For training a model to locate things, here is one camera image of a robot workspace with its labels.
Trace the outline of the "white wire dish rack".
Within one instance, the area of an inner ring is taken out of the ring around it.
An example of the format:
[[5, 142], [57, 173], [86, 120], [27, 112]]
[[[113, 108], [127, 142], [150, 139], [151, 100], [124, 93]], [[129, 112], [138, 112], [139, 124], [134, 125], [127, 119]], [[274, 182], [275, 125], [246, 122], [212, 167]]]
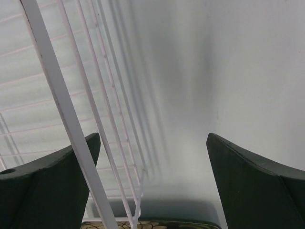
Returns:
[[137, 227], [146, 164], [99, 0], [0, 3], [0, 172], [72, 146], [83, 222]]

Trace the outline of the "square black floral plate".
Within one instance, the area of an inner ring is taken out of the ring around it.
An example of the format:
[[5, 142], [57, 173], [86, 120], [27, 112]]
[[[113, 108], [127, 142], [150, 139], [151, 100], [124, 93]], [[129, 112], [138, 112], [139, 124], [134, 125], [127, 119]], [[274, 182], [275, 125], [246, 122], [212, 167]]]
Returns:
[[[117, 222], [118, 229], [131, 229], [127, 221]], [[102, 222], [87, 221], [81, 224], [81, 229], [105, 229]], [[213, 222], [190, 219], [141, 218], [136, 229], [221, 229]]]

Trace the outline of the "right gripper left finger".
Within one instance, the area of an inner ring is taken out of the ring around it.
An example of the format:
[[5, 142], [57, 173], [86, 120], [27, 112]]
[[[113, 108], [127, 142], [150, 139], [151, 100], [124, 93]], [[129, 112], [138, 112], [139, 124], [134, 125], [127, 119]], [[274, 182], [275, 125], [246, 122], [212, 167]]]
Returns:
[[0, 173], [2, 229], [79, 229], [89, 189], [72, 146]]

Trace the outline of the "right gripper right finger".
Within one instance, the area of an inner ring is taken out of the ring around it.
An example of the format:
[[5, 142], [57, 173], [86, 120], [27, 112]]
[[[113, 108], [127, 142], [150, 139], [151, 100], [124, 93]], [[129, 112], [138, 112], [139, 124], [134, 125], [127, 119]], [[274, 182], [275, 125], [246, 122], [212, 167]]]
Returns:
[[303, 229], [305, 173], [210, 133], [206, 146], [228, 228]]

